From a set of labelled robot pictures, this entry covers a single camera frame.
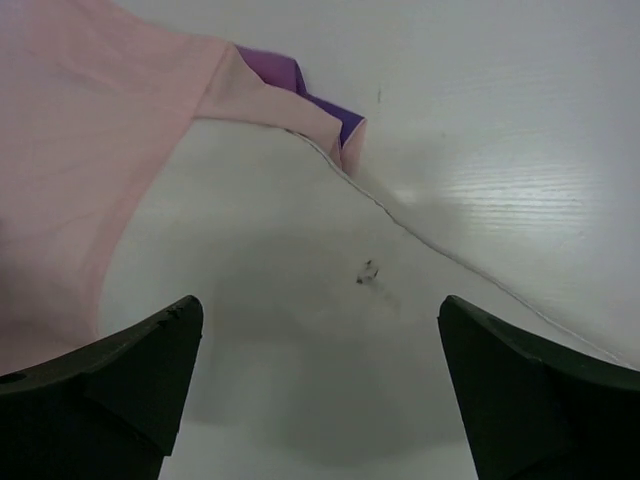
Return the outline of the white pillow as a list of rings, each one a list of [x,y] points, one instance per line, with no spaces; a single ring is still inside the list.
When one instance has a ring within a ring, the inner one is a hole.
[[[471,479],[437,327],[458,295],[639,364],[637,168],[528,135],[365,146],[199,120],[136,209],[104,333],[191,294],[205,311],[165,479]]]

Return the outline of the pink princess pillowcase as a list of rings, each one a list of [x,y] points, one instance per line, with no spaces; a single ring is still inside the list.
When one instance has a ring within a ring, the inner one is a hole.
[[[310,94],[298,63],[178,33],[110,1],[1,5],[1,370],[95,338],[112,252],[197,119],[277,127],[345,172],[365,119]]]

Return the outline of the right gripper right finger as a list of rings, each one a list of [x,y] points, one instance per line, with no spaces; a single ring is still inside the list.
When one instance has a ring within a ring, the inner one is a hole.
[[[449,296],[438,327],[481,479],[636,479],[639,373]]]

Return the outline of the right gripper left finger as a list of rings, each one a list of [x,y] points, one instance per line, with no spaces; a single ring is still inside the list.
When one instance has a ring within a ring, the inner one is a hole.
[[[1,378],[4,479],[156,479],[202,338],[186,296],[99,341]]]

